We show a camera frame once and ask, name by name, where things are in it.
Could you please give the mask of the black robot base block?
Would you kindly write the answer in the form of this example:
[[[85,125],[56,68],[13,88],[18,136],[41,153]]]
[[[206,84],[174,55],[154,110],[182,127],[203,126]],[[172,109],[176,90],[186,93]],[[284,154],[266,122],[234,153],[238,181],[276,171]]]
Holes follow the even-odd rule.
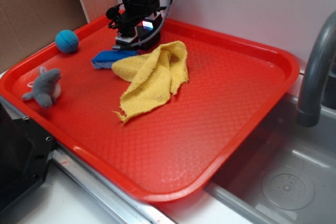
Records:
[[[1,97],[1,213],[46,180],[56,139]]]

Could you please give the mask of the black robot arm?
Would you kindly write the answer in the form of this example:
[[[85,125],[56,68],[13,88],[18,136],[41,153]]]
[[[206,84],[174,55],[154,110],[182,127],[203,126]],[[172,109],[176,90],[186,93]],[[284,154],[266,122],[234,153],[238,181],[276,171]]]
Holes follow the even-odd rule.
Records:
[[[160,30],[169,12],[172,0],[166,6],[160,0],[122,0],[106,12],[108,28],[117,36],[114,50],[147,50],[160,38]]]

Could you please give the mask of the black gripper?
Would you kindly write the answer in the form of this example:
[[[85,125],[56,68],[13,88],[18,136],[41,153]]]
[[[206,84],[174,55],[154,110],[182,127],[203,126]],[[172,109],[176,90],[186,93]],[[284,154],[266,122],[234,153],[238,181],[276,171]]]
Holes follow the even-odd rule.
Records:
[[[117,31],[116,45],[127,46],[136,43],[137,38],[153,38],[166,19],[162,10],[166,7],[160,5],[160,0],[122,0],[109,8],[106,18],[110,21],[108,28]]]

